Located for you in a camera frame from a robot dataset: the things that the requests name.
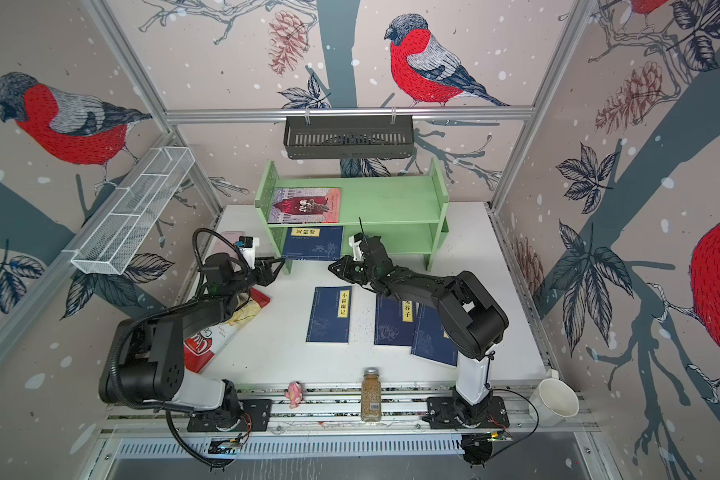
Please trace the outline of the blue book yellow label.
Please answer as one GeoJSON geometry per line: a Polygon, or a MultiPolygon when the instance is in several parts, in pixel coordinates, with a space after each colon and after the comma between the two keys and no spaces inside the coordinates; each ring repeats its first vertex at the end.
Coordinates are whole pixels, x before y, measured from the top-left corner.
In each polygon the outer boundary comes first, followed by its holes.
{"type": "Polygon", "coordinates": [[[290,260],[336,261],[341,257],[342,226],[290,227],[282,256],[290,260]]]}

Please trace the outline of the pink Hamlet book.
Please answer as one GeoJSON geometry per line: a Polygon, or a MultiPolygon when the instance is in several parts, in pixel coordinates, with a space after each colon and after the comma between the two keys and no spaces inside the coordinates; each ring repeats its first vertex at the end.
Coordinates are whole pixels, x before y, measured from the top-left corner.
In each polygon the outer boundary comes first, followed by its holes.
{"type": "Polygon", "coordinates": [[[276,188],[267,223],[338,223],[340,202],[339,188],[276,188]]]}

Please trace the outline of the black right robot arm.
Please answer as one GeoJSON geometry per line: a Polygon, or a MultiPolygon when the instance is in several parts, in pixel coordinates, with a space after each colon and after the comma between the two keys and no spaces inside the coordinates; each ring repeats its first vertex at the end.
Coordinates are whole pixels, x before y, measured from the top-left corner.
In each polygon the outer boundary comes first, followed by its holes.
{"type": "Polygon", "coordinates": [[[476,428],[491,417],[493,386],[490,367],[493,347],[503,340],[509,319],[501,306],[470,271],[456,276],[432,276],[398,266],[379,236],[362,233],[352,238],[351,255],[331,263],[328,270],[340,280],[385,298],[412,301],[433,308],[455,345],[458,377],[453,391],[453,420],[436,419],[434,426],[476,428]]]}

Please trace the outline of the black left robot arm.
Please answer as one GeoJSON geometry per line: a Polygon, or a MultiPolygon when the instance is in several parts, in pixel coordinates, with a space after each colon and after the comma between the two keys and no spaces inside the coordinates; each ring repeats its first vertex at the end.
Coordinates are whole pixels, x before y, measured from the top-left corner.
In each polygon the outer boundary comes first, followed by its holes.
{"type": "Polygon", "coordinates": [[[249,261],[242,248],[252,245],[248,240],[233,243],[212,229],[195,230],[192,250],[199,280],[194,295],[184,304],[119,323],[99,380],[103,402],[219,416],[224,426],[239,421],[243,407],[234,384],[187,370],[184,342],[230,320],[251,299],[254,287],[277,279],[285,260],[249,261]]]}

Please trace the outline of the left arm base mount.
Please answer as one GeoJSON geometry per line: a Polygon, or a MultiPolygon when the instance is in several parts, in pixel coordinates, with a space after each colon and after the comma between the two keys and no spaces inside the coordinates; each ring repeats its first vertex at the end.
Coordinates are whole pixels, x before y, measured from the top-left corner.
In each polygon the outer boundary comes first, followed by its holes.
{"type": "Polygon", "coordinates": [[[268,399],[238,400],[228,407],[201,411],[190,417],[187,431],[191,433],[264,432],[268,428],[272,401],[268,399]]]}

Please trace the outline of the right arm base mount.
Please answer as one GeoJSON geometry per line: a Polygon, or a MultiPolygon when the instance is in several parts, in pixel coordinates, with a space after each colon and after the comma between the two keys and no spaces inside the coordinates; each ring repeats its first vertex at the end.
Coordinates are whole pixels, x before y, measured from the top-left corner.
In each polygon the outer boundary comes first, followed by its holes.
{"type": "Polygon", "coordinates": [[[470,405],[455,391],[451,397],[429,397],[421,420],[432,429],[480,429],[509,427],[503,399],[489,394],[476,405],[470,405]]]}

